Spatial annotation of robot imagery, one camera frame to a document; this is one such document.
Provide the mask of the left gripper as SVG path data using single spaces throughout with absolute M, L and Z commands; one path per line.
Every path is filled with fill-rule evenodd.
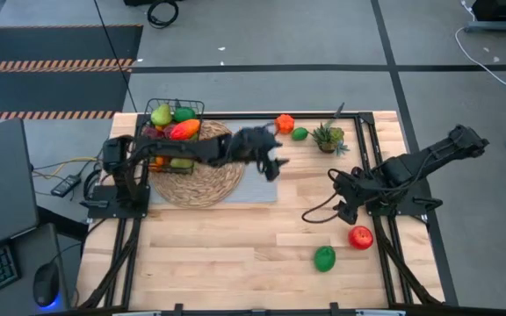
M 274 160 L 268 153 L 275 147 L 281 147 L 278 130 L 275 126 L 245 127 L 234 133 L 228 143 L 226 157 L 230 162 L 259 162 L 259 173 L 264 174 L 267 181 L 274 181 L 280 174 L 280 168 L 288 159 Z

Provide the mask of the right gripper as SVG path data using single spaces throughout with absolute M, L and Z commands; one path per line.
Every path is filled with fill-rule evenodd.
M 383 184 L 380 171 L 353 169 L 354 174 L 339 169 L 329 169 L 328 177 L 334 190 L 340 197 L 337 215 L 349 225 L 355 225 L 358 219 L 358 207 L 366 203 L 380 201 L 383 194 L 379 191 Z

